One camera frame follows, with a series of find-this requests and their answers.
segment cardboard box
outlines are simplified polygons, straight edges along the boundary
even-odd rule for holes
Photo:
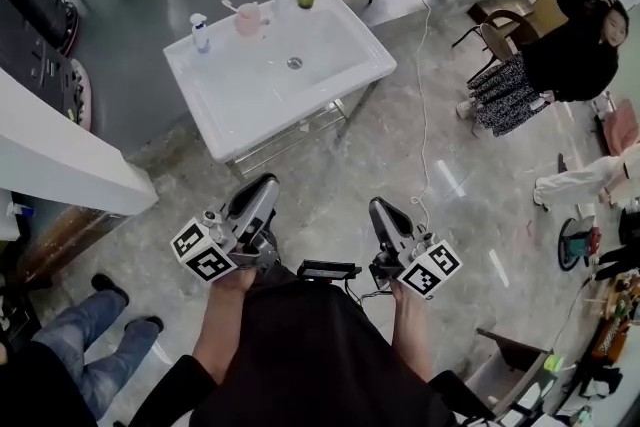
[[[527,16],[527,20],[542,37],[556,27],[560,27],[567,21],[567,17],[560,11],[556,0],[536,0],[533,4],[533,13]]]

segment white pants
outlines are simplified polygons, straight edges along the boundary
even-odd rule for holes
[[[538,178],[533,196],[544,205],[592,203],[621,164],[620,157],[602,157],[578,171]]]

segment sink drain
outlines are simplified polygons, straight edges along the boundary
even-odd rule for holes
[[[292,57],[287,61],[287,66],[292,70],[299,70],[302,68],[302,59],[299,57]]]

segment white sneaker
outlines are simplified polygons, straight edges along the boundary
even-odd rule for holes
[[[460,119],[469,119],[475,111],[473,104],[466,100],[456,105],[456,114]]]
[[[473,124],[473,128],[471,129],[471,133],[475,135],[478,139],[484,139],[490,133],[488,128],[485,128],[477,121]]]

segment floral skirt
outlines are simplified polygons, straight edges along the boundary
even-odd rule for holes
[[[529,84],[522,54],[489,68],[469,84],[471,102],[476,106],[476,122],[499,137],[518,128],[549,104],[531,109],[540,93]]]

